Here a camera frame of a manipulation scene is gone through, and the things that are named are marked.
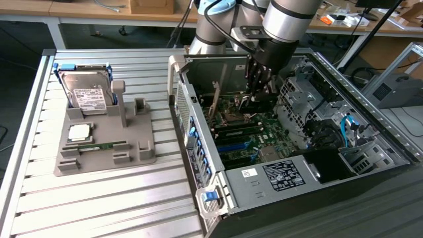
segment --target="cardboard box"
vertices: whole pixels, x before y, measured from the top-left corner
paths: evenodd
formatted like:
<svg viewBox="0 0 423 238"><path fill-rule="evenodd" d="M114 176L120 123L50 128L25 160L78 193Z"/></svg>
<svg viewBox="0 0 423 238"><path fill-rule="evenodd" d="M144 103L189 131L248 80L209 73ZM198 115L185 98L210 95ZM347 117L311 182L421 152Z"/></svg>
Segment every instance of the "cardboard box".
<svg viewBox="0 0 423 238"><path fill-rule="evenodd" d="M421 20L417 17L423 14L423 2L415 3L409 9L407 9L396 18L395 20L403 26L421 26Z"/></svg>
<svg viewBox="0 0 423 238"><path fill-rule="evenodd" d="M133 14L173 14L174 0L129 0Z"/></svg>

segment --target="metal handle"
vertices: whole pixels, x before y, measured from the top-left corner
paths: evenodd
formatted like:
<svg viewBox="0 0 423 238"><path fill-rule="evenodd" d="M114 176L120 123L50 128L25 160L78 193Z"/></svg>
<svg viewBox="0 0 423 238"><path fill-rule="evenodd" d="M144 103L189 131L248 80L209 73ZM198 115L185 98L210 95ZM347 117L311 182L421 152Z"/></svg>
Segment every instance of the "metal handle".
<svg viewBox="0 0 423 238"><path fill-rule="evenodd" d="M213 210L213 211L206 211L205 210L204 202L201 201L201 195L202 195L202 193L212 192L214 190L217 190L217 186L214 184L210 184L206 187L198 188L197 191L196 191L196 200L197 200L198 209L200 209L200 216L204 219L210 219L210 218L214 218L216 216L220 216L220 215L228 213L226 204L225 203L222 204L222 207L220 209L217 209L217 210Z"/></svg>

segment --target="blue cable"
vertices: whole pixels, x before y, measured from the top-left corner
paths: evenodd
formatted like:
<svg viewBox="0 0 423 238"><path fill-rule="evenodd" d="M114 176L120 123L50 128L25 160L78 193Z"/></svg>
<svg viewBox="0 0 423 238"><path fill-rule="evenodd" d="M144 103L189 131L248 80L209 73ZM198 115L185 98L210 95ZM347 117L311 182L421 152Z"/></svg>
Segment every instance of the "blue cable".
<svg viewBox="0 0 423 238"><path fill-rule="evenodd" d="M345 141L345 147L348 147L348 138L347 138L347 133L345 133L345 121L347 121L347 119L348 119L349 123L353 123L353 124L359 125L359 123L353 121L353 116L345 115L343 117L341 126L340 127L341 127L341 134L343 134L344 141Z"/></svg>

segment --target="blue ram slot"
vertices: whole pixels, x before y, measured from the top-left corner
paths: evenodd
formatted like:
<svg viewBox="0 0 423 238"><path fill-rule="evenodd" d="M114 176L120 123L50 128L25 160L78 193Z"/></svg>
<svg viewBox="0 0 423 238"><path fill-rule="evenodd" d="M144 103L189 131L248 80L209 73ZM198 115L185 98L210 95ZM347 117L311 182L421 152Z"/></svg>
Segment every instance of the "blue ram slot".
<svg viewBox="0 0 423 238"><path fill-rule="evenodd" d="M233 145L217 146L217 151L225 152L225 151L233 151L233 150L244 150L246 149L248 145L249 145L249 141L244 143L233 144Z"/></svg>

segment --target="aluminum table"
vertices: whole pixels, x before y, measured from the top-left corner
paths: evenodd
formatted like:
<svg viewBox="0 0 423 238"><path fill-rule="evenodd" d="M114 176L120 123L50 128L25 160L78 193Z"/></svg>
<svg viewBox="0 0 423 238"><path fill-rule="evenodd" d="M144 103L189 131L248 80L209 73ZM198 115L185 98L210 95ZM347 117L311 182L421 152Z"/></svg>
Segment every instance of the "aluminum table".
<svg viewBox="0 0 423 238"><path fill-rule="evenodd" d="M0 191L0 237L201 238L166 102L168 57L182 49L44 52ZM156 163L52 174L66 105L54 62L108 62L126 84L124 100L146 99Z"/></svg>

